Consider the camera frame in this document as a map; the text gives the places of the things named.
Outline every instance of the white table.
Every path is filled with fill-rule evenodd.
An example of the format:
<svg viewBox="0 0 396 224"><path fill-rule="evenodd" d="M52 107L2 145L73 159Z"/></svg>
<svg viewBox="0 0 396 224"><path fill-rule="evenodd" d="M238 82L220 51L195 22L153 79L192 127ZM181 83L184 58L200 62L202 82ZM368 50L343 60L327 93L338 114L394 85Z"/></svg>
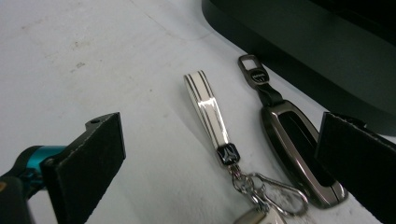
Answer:
<svg viewBox="0 0 396 224"><path fill-rule="evenodd" d="M241 168L289 183L237 66L243 54L208 25L199 0L3 0L0 174L29 146L68 145L86 121L120 111L127 159L88 223L232 223L251 206L219 167L183 75L205 71ZM319 128L325 108L270 77ZM36 223L56 222L46 191L29 205ZM287 221L378 223L353 197Z"/></svg>

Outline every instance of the car key case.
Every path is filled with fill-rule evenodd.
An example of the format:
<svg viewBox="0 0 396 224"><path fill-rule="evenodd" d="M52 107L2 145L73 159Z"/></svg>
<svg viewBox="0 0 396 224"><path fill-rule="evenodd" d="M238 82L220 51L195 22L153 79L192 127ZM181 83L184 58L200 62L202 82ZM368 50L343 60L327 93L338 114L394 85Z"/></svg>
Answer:
<svg viewBox="0 0 396 224"><path fill-rule="evenodd" d="M300 109L285 100L262 109L262 126L287 175L320 208L335 206L347 191L314 158L318 131Z"/></svg>

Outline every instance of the black plastic base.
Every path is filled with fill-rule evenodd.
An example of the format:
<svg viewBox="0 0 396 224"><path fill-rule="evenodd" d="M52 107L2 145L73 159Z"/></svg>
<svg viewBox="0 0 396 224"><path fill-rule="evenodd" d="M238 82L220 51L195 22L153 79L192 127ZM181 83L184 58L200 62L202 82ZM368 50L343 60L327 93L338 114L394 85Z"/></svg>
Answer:
<svg viewBox="0 0 396 224"><path fill-rule="evenodd" d="M396 135L396 32L327 8L309 0L203 0L214 29L296 88Z"/></svg>

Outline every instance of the white leather strap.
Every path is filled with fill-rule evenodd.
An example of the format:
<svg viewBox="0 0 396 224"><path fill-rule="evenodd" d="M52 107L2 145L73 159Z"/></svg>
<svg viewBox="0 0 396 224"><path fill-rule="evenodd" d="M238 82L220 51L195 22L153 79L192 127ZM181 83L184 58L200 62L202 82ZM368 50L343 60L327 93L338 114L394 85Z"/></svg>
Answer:
<svg viewBox="0 0 396 224"><path fill-rule="evenodd" d="M221 117L218 103L203 71L184 76L190 98L215 149L226 145L230 139Z"/></svg>

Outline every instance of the teal clamp part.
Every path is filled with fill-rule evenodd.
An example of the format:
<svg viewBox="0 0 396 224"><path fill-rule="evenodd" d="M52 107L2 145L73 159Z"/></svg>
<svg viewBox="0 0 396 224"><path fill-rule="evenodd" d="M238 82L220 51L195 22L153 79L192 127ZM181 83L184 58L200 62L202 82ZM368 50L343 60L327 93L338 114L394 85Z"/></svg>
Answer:
<svg viewBox="0 0 396 224"><path fill-rule="evenodd" d="M56 155L63 151L66 146L44 146L38 148L30 157L26 164L26 168L35 169L39 175L41 175L40 162L44 159Z"/></svg>

